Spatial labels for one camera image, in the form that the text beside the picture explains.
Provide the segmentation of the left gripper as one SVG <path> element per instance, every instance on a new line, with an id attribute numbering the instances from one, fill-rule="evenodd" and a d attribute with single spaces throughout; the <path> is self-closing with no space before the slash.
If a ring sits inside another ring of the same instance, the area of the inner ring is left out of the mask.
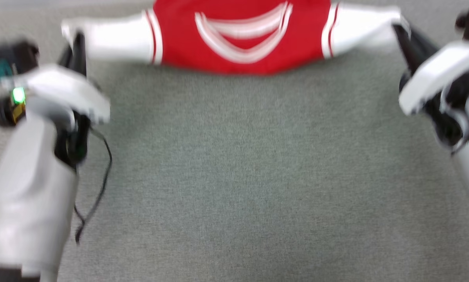
<path id="1" fill-rule="evenodd" d="M 58 64 L 66 69 L 73 69 L 85 77 L 87 76 L 85 36 L 83 33 L 76 34 L 73 49 L 69 44 L 66 45 L 61 52 Z M 54 155 L 61 162 L 76 170 L 88 153 L 91 120 L 88 116 L 74 116 L 74 118 L 75 129 L 72 131 L 68 131 L 66 127 L 60 125 L 56 126 L 57 139 L 54 146 Z"/>

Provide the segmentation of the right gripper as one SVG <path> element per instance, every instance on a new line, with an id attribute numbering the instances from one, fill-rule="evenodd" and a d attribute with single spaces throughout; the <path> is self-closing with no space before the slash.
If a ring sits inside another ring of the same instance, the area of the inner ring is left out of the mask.
<path id="1" fill-rule="evenodd" d="M 393 24 L 392 28 L 410 75 L 440 50 L 439 45 L 416 27 L 411 27 L 411 34 L 399 24 Z M 465 112 L 468 98 L 469 72 L 445 85 L 424 106 L 425 115 L 433 123 L 437 141 L 450 152 L 456 152 L 469 141 L 469 116 Z"/>

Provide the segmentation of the red and white shirt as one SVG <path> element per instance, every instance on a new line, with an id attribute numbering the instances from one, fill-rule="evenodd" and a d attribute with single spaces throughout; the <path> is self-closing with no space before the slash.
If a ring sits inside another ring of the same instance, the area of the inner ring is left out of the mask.
<path id="1" fill-rule="evenodd" d="M 399 7 L 339 0 L 156 0 L 126 18 L 67 18 L 86 54 L 230 75 L 271 75 L 410 34 Z"/>

